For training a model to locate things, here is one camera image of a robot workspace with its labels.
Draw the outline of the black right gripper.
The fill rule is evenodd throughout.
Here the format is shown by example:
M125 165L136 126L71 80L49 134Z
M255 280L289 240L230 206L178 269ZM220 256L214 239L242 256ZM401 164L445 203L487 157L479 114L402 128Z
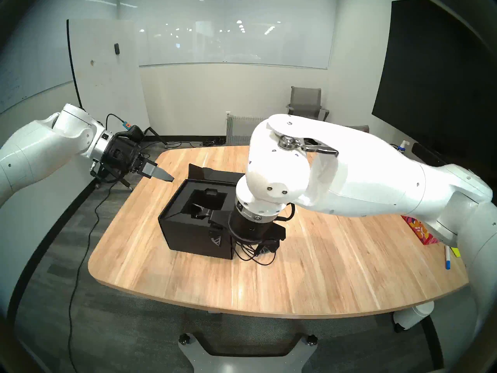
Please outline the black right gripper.
M276 253L280 241L286 239L286 229L273 221L255 222L242 215L238 210L215 210L209 217L210 240L221 247L223 235L233 242L260 244L260 254Z

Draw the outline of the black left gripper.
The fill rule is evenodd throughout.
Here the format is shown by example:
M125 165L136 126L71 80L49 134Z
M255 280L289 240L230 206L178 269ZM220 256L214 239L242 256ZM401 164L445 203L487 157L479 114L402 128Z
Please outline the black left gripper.
M102 168L115 180L122 180L128 173L137 173L149 179L173 182L175 178L172 175L140 152L142 141L127 136L113 136L103 152Z

